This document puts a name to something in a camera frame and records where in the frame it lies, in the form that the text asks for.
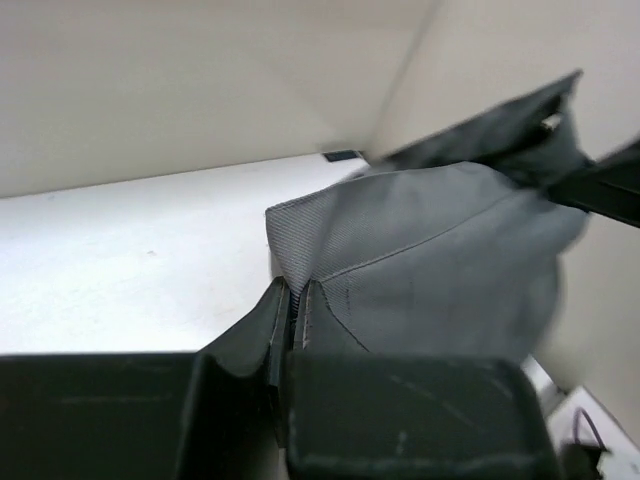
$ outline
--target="black cable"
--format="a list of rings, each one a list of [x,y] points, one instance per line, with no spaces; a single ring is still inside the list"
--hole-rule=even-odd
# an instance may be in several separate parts
[[[593,420],[591,419],[591,416],[587,413],[587,411],[584,408],[576,409],[573,415],[573,441],[578,445],[582,445],[582,443],[580,442],[580,435],[579,435],[580,417],[584,417],[584,419],[589,424],[589,427],[591,428],[591,432],[593,433],[593,436],[596,437],[596,441],[598,442],[598,447],[601,448],[602,450],[606,450],[607,447],[604,445],[604,442],[602,441],[602,437],[600,436],[600,433],[598,432],[598,429],[596,428],[595,423],[593,422]]]

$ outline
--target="fabric seam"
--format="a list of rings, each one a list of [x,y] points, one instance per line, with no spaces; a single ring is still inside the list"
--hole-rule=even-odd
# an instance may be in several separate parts
[[[333,313],[333,310],[331,309],[331,305],[329,305],[329,298],[327,297],[327,292],[325,291],[324,285],[322,284],[320,284],[320,292],[322,293],[322,297],[324,298],[324,303],[327,307],[327,310],[329,310],[329,313],[331,314],[333,319],[338,323],[338,325],[340,325],[344,329],[345,332],[349,334],[349,336],[351,336],[351,338],[355,340],[355,342],[358,345],[360,345],[364,349],[365,352],[370,352],[370,350],[365,346],[365,344],[362,343],[360,339],[356,337],[354,333],[351,330],[349,330],[344,323],[340,321],[340,319],[336,316],[335,313]]]
[[[483,215],[484,213],[488,212],[489,210],[491,210],[493,207],[495,207],[499,203],[502,203],[503,201],[511,198],[513,195],[515,195],[518,192],[519,192],[519,190],[513,191],[513,192],[509,192],[507,195],[505,195],[503,197],[500,197],[498,200],[496,200],[495,202],[493,202],[491,205],[487,206],[486,208],[480,210],[479,212],[471,215],[470,217],[465,218],[464,220],[456,223],[455,225],[453,225],[453,226],[451,226],[451,227],[449,227],[449,228],[447,228],[447,229],[445,229],[445,230],[443,230],[443,231],[441,231],[439,233],[431,235],[428,238],[424,238],[424,239],[419,240],[417,242],[414,242],[412,244],[405,245],[404,247],[397,248],[396,250],[393,250],[393,251],[391,251],[389,253],[385,253],[384,255],[380,255],[380,256],[378,256],[376,258],[372,258],[370,260],[365,260],[364,262],[360,262],[360,263],[355,264],[355,265],[350,265],[350,266],[345,267],[345,268],[343,268],[341,270],[338,270],[335,273],[329,274],[326,277],[320,278],[319,281],[328,282],[330,280],[333,280],[336,277],[339,277],[340,275],[342,275],[344,273],[352,272],[353,270],[357,270],[357,269],[362,268],[362,267],[367,267],[369,265],[373,265],[374,263],[377,263],[377,262],[380,262],[382,260],[386,260],[388,258],[394,257],[394,256],[396,256],[396,255],[398,255],[400,253],[406,252],[407,250],[411,250],[412,248],[418,247],[418,246],[420,246],[420,245],[422,245],[424,243],[427,243],[427,242],[429,242],[431,240],[434,240],[434,239],[436,239],[438,237],[441,237],[442,235],[446,235],[447,233],[449,233],[449,232],[455,230],[456,228],[458,228],[459,226],[464,225],[465,223],[467,223],[467,222],[479,217],[480,215]]]
[[[273,205],[272,207],[267,208],[266,213],[277,213],[280,210],[289,208],[289,207],[296,207],[298,205],[304,205],[308,202],[310,202],[311,200],[313,200],[316,197],[319,197],[321,194],[328,192],[332,189],[338,189],[339,187],[343,186],[343,185],[350,185],[352,183],[356,183],[356,182],[364,182],[367,181],[369,179],[374,179],[374,178],[378,178],[381,176],[386,176],[386,175],[400,175],[403,173],[411,173],[411,174],[416,174],[416,172],[419,173],[427,173],[429,170],[435,170],[435,169],[439,169],[439,168],[446,168],[446,167],[451,167],[453,165],[460,165],[462,163],[469,163],[471,165],[478,165],[481,167],[485,167],[489,170],[492,171],[497,171],[487,165],[483,165],[481,163],[476,163],[476,162],[471,162],[471,161],[461,161],[461,162],[457,162],[457,163],[453,163],[453,164],[448,164],[448,165],[435,165],[435,166],[431,166],[428,168],[411,168],[411,169],[407,169],[407,170],[391,170],[389,172],[374,172],[371,174],[367,174],[367,175],[363,175],[361,177],[355,177],[355,178],[347,178],[345,179],[345,181],[340,181],[337,183],[334,183],[333,185],[329,185],[328,187],[325,187],[321,190],[318,190],[317,192],[313,192],[313,193],[309,193],[307,195],[303,195],[302,197],[298,197],[298,198],[294,198],[291,200],[287,200],[286,202],[282,202],[282,203],[278,203],[277,205]]]
[[[276,325],[278,323],[280,308],[282,308],[282,300],[284,299],[284,290],[285,290],[285,286],[282,285],[280,288],[280,300],[278,300],[278,309],[276,310]],[[273,326],[273,332],[271,333],[271,341],[269,342],[270,345],[273,345],[273,340],[276,336],[276,325]]]
[[[304,312],[304,326],[302,327],[302,348],[305,349],[309,344],[309,331],[308,328],[311,328],[311,320],[309,319],[311,315],[311,290],[313,289],[313,283],[309,284],[309,288],[307,289],[307,298],[306,298],[306,308]]]

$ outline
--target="white surface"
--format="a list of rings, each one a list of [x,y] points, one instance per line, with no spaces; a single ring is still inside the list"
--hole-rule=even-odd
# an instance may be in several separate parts
[[[614,453],[603,455],[599,469],[605,479],[638,480],[640,479],[640,454]]]
[[[531,384],[538,393],[542,413],[547,415],[559,403],[563,393],[558,389],[549,374],[533,358],[529,357],[523,364],[522,369],[529,377]]]
[[[573,441],[573,418],[576,409],[580,407],[584,408],[589,414],[604,444],[614,454],[619,452],[640,455],[637,447],[622,430],[618,422],[584,387],[575,389],[547,420],[549,435],[556,448],[559,448],[563,442]],[[595,444],[595,437],[587,422],[581,419],[579,425],[580,440],[584,443],[593,442]]]
[[[363,164],[310,155],[0,200],[0,352],[206,345],[271,281],[264,210]]]

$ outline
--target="beige wall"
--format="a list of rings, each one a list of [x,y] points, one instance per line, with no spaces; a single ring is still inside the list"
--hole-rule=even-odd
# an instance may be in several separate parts
[[[427,0],[3,0],[0,197],[361,148]]]
[[[587,153],[640,131],[640,2],[443,2],[380,121],[380,155],[581,67],[575,101]],[[640,442],[640,232],[594,218],[566,257],[567,299],[540,360],[586,385]]]

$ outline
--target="gray cloth bag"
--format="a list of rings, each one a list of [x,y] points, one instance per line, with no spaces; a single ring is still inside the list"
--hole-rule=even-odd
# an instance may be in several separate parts
[[[558,255],[587,220],[545,197],[588,162],[569,109],[579,76],[269,208],[294,311],[313,280],[365,350],[522,361],[556,309]]]

